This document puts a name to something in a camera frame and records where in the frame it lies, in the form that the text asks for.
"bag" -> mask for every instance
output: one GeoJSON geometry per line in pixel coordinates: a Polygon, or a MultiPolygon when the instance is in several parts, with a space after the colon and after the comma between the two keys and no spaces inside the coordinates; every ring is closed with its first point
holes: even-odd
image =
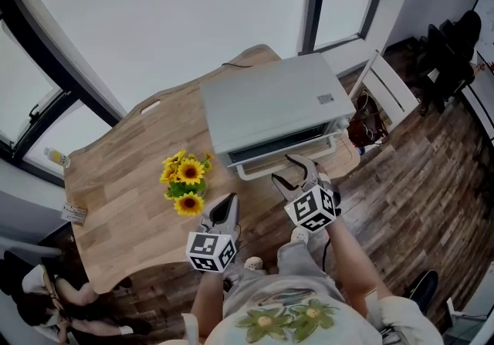
{"type": "Polygon", "coordinates": [[[378,140],[388,135],[383,120],[379,116],[376,102],[365,90],[357,98],[357,113],[348,126],[348,137],[356,147],[365,147],[377,144],[378,140]]]}

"wooden floor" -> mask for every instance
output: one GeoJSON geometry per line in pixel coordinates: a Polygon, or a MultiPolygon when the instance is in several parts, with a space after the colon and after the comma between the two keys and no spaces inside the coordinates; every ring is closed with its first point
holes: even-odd
{"type": "MultiPolygon", "coordinates": [[[[406,48],[388,52],[385,58],[407,79],[404,71],[411,54],[406,48]]],[[[350,74],[342,84],[350,89],[357,77],[358,73],[350,74]]],[[[473,192],[483,176],[473,160],[481,144],[481,133],[461,103],[449,105],[442,115],[433,109],[426,118],[413,113],[383,147],[363,158],[349,178],[338,181],[347,225],[395,294],[402,294],[420,272],[438,271],[439,287],[428,317],[441,331],[448,327],[446,299],[452,297],[461,309],[494,257],[493,224],[482,219],[486,203],[473,192]]],[[[488,163],[487,152],[483,160],[488,163]]],[[[281,213],[249,216],[242,223],[240,262],[251,255],[274,262],[293,228],[281,213]]],[[[81,282],[83,267],[68,238],[65,231],[52,243],[65,248],[63,266],[81,282]]],[[[318,263],[326,241],[324,234],[311,239],[310,250],[318,263]]],[[[327,267],[335,276],[331,252],[327,267]]],[[[116,317],[148,320],[151,335],[97,341],[78,336],[79,342],[159,343],[180,338],[180,314],[190,310],[200,278],[187,263],[132,275],[130,289],[117,289],[99,303],[116,317]]]]}

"white chair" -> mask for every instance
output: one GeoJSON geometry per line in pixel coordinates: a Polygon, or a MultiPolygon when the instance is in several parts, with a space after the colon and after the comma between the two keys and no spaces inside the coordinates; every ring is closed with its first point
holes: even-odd
{"type": "Polygon", "coordinates": [[[362,83],[390,118],[391,125],[387,127],[388,132],[401,123],[419,104],[414,94],[377,50],[370,57],[354,88],[350,91],[351,99],[355,97],[362,83]]]}

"bottle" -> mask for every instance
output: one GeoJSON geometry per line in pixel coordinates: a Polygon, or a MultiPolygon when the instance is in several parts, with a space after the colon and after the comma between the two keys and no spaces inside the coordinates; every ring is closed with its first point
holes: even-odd
{"type": "Polygon", "coordinates": [[[44,152],[48,159],[53,161],[55,164],[58,164],[64,168],[68,168],[70,166],[70,158],[68,158],[65,154],[56,151],[52,147],[45,147],[44,152]]]}

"foot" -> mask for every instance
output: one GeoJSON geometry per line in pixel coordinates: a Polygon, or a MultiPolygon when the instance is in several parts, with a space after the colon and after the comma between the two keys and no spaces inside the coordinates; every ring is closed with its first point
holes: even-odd
{"type": "Polygon", "coordinates": [[[121,319],[118,321],[120,326],[129,326],[132,334],[146,336],[151,331],[151,325],[146,320],[141,319],[121,319]]]}
{"type": "Polygon", "coordinates": [[[262,269],[262,259],[255,256],[249,257],[247,261],[245,261],[244,268],[252,271],[259,271],[262,269]]]}
{"type": "Polygon", "coordinates": [[[295,227],[292,231],[290,242],[304,241],[307,245],[309,242],[309,232],[303,227],[295,227]]]}

